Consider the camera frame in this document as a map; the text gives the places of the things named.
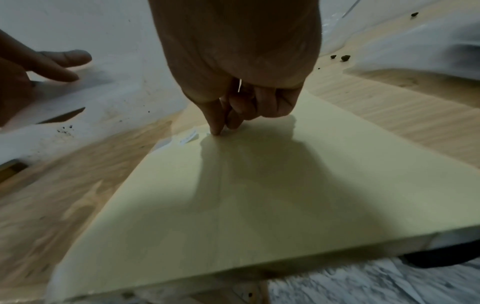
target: yellow paper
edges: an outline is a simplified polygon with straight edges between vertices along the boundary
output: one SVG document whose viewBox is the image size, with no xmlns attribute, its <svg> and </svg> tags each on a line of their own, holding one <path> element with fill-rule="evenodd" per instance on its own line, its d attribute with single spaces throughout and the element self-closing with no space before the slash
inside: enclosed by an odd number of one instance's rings
<svg viewBox="0 0 480 304">
<path fill-rule="evenodd" d="M 49 301 L 480 222 L 480 174 L 303 92 L 293 114 L 148 155 L 57 267 Z"/>
</svg>

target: person's right hand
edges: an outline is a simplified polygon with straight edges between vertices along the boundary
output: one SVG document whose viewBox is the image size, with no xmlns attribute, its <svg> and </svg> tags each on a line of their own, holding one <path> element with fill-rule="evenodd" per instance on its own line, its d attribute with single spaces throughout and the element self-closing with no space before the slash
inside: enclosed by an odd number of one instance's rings
<svg viewBox="0 0 480 304">
<path fill-rule="evenodd" d="M 36 52 L 0 31 L 0 127 L 34 100 L 33 84 L 27 71 L 48 79 L 72 82 L 78 80 L 69 67 L 92 60 L 89 53 Z"/>
<path fill-rule="evenodd" d="M 171 73 L 212 134 L 292 111 L 320 51 L 318 0 L 149 1 Z"/>
</svg>

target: small white sticker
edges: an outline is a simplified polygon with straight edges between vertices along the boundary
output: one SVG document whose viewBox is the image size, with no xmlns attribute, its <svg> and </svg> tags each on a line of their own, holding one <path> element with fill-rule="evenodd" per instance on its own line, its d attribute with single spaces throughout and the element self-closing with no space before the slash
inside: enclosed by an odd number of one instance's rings
<svg viewBox="0 0 480 304">
<path fill-rule="evenodd" d="M 190 133 L 187 137 L 183 138 L 180 140 L 180 145 L 183 146 L 184 144 L 192 141 L 193 139 L 197 139 L 199 137 L 198 133 L 196 130 L 193 130 L 193 132 Z"/>
</svg>

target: person's left hand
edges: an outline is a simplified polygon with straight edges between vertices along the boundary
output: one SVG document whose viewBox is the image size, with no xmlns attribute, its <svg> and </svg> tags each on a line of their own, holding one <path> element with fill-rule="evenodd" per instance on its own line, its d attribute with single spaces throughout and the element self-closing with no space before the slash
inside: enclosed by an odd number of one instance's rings
<svg viewBox="0 0 480 304">
<path fill-rule="evenodd" d="M 27 71 L 52 80 L 72 82 L 79 77 L 67 68 L 91 60 L 88 52 L 80 50 L 36 52 L 0 31 L 0 127 L 34 101 L 34 86 Z"/>
</svg>

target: wooden surface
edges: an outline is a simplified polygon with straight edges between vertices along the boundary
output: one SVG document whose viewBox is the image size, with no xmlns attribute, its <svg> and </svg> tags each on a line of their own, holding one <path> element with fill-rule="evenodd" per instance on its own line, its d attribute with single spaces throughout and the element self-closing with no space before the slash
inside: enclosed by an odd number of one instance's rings
<svg viewBox="0 0 480 304">
<path fill-rule="evenodd" d="M 336 52 L 346 63 L 321 57 L 305 89 L 404 138 L 480 168 L 479 83 L 407 71 L 353 73 L 365 42 L 453 8 L 442 2 L 419 17 L 397 19 L 355 36 Z M 196 109 L 120 134 L 0 184 L 0 299 L 42 296 L 52 268 L 130 172 L 161 138 L 203 121 Z"/>
</svg>

